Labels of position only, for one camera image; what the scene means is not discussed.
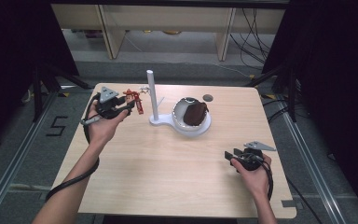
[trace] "wooden surface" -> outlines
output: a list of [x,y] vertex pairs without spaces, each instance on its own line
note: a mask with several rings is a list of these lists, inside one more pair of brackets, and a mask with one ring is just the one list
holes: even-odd
[[[145,84],[102,86],[122,93],[138,91]],[[212,117],[210,129],[195,138],[185,137],[170,126],[152,126],[148,94],[141,94],[145,113],[136,108],[122,122],[114,139],[101,154],[99,169],[91,176],[80,213],[170,216],[256,217],[251,195],[241,177],[224,158],[224,152],[243,149],[254,140],[275,147],[258,92],[253,88],[156,85],[159,114],[169,114],[177,101],[204,94]],[[54,186],[60,184],[87,147],[83,127],[78,126]],[[277,218],[296,216],[278,152],[272,158],[274,191],[272,209]]]

